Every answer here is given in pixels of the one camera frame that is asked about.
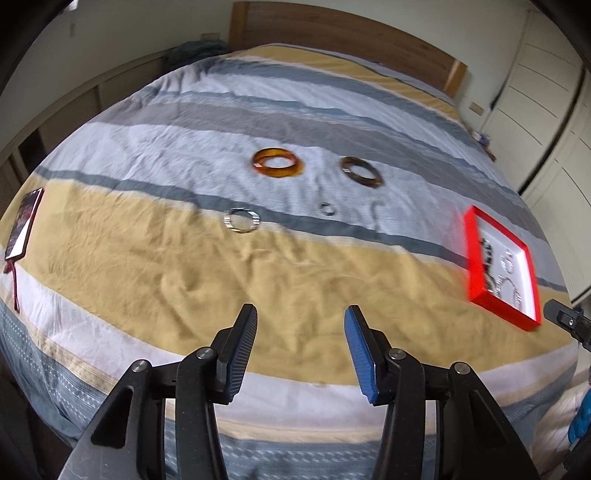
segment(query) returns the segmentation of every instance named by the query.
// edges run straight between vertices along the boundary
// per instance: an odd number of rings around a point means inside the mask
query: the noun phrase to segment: screw
[[[210,346],[202,346],[199,350],[197,350],[197,358],[200,360],[207,360],[208,358],[213,357],[213,348]]]
[[[464,362],[458,362],[453,366],[453,369],[458,372],[460,375],[466,375],[470,373],[470,365],[465,364]]]
[[[131,369],[135,373],[143,372],[146,368],[148,368],[148,362],[146,360],[136,360],[131,364]]]
[[[388,356],[392,360],[403,360],[406,358],[406,352],[401,348],[392,348],[388,351]]]

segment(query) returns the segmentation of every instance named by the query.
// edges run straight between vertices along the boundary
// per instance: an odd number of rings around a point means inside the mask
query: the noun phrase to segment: bedsheet
[[[251,167],[294,152],[299,176]],[[363,158],[372,189],[339,168]],[[361,394],[343,333],[368,323],[420,361],[465,361],[526,446],[568,386],[577,348],[544,322],[523,332],[466,299],[462,215],[476,205],[525,241],[542,303],[569,302],[544,234],[462,125],[418,80],[353,57],[270,45],[199,61],[110,107],[59,145],[27,255],[0,275],[0,348],[41,417],[74,443],[138,358],[175,362],[253,303],[259,328],[240,394],[216,406],[229,476],[367,478],[385,416]],[[335,214],[319,209],[330,203]],[[239,235],[223,212],[246,207]],[[426,477],[434,407],[427,404]],[[174,403],[167,404],[174,476]]]

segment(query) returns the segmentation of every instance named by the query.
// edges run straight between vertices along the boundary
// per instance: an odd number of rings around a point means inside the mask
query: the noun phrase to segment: red tray
[[[464,215],[464,226],[468,257],[469,300],[522,330],[531,331],[539,327],[542,323],[540,296],[534,264],[527,245],[493,217],[475,206],[472,206]],[[514,288],[508,281],[501,285],[501,298],[497,296],[496,288],[494,293],[486,288],[480,244],[482,238],[486,238],[492,245],[493,259],[490,272],[493,279],[497,280],[498,275],[511,279],[521,296],[521,310],[514,306],[519,306],[519,302],[513,295]],[[502,266],[501,256],[505,257],[505,265],[512,265],[512,268],[509,268],[512,270],[511,274]]]

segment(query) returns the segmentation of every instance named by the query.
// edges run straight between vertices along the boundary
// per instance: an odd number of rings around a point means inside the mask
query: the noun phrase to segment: amber bangle
[[[267,167],[265,163],[272,158],[286,158],[291,165],[286,167]],[[304,163],[289,150],[283,148],[263,148],[252,156],[252,166],[255,170],[267,177],[280,179],[298,175],[304,170]]]

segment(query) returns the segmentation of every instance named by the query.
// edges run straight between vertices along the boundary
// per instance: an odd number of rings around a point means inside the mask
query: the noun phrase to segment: yellow stripe
[[[361,82],[372,83],[396,95],[412,100],[415,103],[420,103],[446,116],[448,119],[460,123],[459,113],[449,103],[399,80],[380,75],[354,61],[324,55],[315,51],[303,50],[301,48],[277,46],[256,47],[250,50],[230,53],[228,56],[234,58],[255,56],[278,62],[294,63],[339,76],[347,76],[360,80]]]
[[[24,191],[40,183],[33,176]],[[467,302],[460,268],[276,226],[240,235],[220,213],[176,205],[52,180],[21,265],[118,329],[181,355],[208,345],[253,303],[259,329],[249,370],[291,380],[356,383],[343,334],[354,303],[393,345],[445,367],[463,360],[490,370],[570,341],[549,322],[526,333]],[[14,214],[13,202],[1,241]],[[547,288],[540,294],[567,301]]]

